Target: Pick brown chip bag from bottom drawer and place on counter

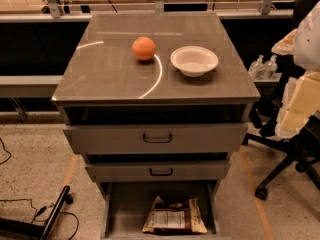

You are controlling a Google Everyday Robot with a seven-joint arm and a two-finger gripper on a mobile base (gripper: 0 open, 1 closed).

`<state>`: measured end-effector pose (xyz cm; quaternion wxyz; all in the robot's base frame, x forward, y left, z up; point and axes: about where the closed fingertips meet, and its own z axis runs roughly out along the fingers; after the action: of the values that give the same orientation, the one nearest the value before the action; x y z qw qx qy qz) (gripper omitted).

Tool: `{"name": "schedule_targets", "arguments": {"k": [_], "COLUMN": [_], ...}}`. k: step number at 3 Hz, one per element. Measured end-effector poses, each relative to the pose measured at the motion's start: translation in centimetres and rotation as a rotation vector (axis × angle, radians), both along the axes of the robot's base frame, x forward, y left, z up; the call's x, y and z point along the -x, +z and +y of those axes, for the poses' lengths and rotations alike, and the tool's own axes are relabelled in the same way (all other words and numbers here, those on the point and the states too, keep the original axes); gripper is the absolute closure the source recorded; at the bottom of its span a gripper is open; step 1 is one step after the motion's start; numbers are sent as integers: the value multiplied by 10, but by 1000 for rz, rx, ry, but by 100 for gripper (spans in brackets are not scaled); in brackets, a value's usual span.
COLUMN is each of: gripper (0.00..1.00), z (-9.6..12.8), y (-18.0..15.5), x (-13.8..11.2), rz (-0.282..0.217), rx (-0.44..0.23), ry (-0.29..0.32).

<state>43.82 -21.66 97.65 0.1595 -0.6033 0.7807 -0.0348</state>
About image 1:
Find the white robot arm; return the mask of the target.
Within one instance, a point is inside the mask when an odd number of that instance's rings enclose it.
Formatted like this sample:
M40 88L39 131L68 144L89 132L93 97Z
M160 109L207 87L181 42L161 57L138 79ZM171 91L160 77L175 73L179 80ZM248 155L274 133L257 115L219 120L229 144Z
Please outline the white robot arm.
M302 20L297 29L272 47L278 55L292 55L294 64L305 73L290 78L285 85L282 107L277 116L275 133L291 138L320 111L320 2Z

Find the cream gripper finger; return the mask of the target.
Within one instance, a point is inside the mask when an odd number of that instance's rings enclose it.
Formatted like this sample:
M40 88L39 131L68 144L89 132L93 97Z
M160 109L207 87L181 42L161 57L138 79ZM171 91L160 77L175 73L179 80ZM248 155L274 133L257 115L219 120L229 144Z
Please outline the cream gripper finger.
M282 138L295 136L309 118L319 111L320 73L308 71L299 79L290 78L276 119L276 135Z

